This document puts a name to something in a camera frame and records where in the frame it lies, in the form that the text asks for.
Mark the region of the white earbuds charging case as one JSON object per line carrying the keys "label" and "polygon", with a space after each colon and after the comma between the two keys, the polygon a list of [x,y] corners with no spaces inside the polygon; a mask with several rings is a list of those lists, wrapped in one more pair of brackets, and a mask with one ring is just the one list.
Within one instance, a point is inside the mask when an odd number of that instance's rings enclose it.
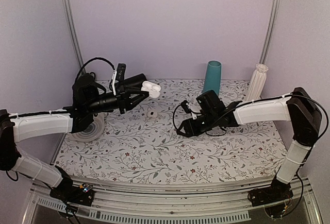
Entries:
{"label": "white earbuds charging case", "polygon": [[156,99],[160,96],[161,86],[150,81],[144,81],[141,90],[148,92],[150,98]]}

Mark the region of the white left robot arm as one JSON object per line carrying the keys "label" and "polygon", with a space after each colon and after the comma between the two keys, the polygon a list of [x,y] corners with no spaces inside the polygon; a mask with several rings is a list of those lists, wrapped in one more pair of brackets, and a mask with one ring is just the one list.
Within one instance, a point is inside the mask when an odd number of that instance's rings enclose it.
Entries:
{"label": "white left robot arm", "polygon": [[50,134],[74,134],[85,131],[99,113],[132,110],[150,97],[142,90],[144,74],[125,78],[126,65],[113,67],[110,91],[98,84],[94,73],[79,71],[74,84],[73,104],[55,111],[9,114],[1,110],[1,170],[13,171],[37,179],[51,188],[54,196],[73,200],[76,187],[70,176],[58,166],[50,166],[17,149],[23,140]]}

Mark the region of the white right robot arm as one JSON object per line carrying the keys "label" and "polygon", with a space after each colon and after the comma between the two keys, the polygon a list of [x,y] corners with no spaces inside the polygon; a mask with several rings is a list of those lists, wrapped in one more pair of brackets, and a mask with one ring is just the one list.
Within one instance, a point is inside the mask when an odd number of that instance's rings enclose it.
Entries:
{"label": "white right robot arm", "polygon": [[251,200],[278,201],[292,197],[290,182],[306,162],[315,143],[320,139],[322,111],[303,88],[268,99],[236,101],[225,106],[215,91],[209,90],[197,97],[200,109],[194,111],[185,100],[181,107],[192,116],[182,121],[176,133],[184,137],[199,136],[214,127],[238,127],[249,123],[268,121],[291,122],[293,141],[283,164],[271,185],[249,192]]}

